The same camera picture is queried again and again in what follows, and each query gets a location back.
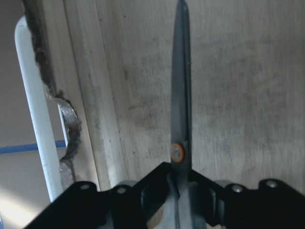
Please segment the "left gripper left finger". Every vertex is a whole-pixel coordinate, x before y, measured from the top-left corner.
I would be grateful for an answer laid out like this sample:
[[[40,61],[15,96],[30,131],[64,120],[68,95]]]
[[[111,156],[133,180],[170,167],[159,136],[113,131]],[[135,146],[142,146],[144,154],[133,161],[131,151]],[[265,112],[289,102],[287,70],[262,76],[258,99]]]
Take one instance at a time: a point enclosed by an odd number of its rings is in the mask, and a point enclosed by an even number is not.
[[[145,229],[163,205],[171,165],[163,162],[135,185],[98,191],[89,181],[67,188],[28,229]]]

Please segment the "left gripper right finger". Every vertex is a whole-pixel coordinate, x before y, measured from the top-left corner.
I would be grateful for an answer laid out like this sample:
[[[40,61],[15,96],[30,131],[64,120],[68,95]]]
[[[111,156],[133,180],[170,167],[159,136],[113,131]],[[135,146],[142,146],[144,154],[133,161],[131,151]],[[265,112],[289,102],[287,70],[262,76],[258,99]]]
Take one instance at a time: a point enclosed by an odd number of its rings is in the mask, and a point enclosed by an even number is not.
[[[305,197],[278,179],[263,179],[258,189],[225,187],[192,171],[199,185],[200,213],[211,226],[227,229],[303,229]]]

